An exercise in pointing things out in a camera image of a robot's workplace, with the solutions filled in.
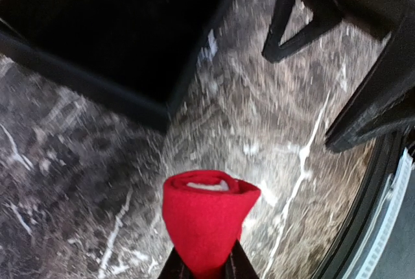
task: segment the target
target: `marble floor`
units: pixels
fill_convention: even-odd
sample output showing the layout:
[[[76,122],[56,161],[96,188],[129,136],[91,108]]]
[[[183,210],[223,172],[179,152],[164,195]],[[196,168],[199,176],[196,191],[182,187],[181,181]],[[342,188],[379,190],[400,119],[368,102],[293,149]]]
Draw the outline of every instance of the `marble floor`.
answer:
[[[342,24],[272,65],[274,0],[235,0],[166,136],[0,61],[0,278],[157,278],[172,248],[161,186],[220,169],[262,189],[242,245],[261,278],[310,278],[339,230],[372,145],[324,132],[383,48]],[[299,2],[288,32],[311,13]]]

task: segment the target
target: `black stand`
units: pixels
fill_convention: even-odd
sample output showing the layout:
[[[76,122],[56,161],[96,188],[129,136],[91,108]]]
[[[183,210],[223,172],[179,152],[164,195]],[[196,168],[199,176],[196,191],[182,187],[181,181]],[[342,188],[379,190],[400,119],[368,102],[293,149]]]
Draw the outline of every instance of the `black stand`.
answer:
[[[277,0],[262,55],[272,63],[299,51],[342,21],[333,0],[302,0],[313,11],[313,20],[291,39],[280,44],[296,0]]]
[[[303,0],[314,12],[313,20],[287,42],[280,44],[295,0],[277,0],[263,49],[270,62],[279,62],[319,38],[342,20],[340,6],[333,0]],[[358,5],[341,1],[348,16],[366,22],[375,30],[392,30],[385,50],[373,65],[347,105],[326,134],[326,146],[334,152],[350,149],[388,132],[415,125],[415,6],[411,0],[385,4],[379,13],[376,1]],[[398,16],[390,17],[390,10]],[[382,18],[389,16],[390,21]]]
[[[236,241],[224,266],[224,279],[258,279],[244,249]],[[175,249],[170,253],[158,279],[192,279],[193,276]]]

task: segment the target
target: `rolled red towel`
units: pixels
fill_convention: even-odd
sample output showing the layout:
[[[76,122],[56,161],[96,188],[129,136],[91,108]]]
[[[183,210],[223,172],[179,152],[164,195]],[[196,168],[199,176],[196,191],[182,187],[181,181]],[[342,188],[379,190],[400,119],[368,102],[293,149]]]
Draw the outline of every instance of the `rolled red towel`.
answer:
[[[221,171],[190,171],[164,183],[163,218],[196,279],[221,279],[259,188]]]

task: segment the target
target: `black chair leg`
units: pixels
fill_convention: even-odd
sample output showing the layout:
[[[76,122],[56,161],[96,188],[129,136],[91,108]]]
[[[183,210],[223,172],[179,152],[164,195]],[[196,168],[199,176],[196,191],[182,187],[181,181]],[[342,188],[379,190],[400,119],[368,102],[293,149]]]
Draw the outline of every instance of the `black chair leg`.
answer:
[[[333,0],[302,0],[313,11],[313,19],[300,32],[281,44],[296,0],[277,0],[262,55],[272,63],[299,51],[342,21]]]
[[[361,85],[326,133],[326,146],[345,151],[415,125],[415,12],[408,11]]]

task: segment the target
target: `black square object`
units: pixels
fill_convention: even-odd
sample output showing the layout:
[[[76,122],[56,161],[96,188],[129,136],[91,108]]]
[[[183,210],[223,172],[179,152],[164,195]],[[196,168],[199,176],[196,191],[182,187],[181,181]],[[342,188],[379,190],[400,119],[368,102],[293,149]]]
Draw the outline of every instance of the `black square object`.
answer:
[[[0,51],[166,131],[232,0],[0,0]]]

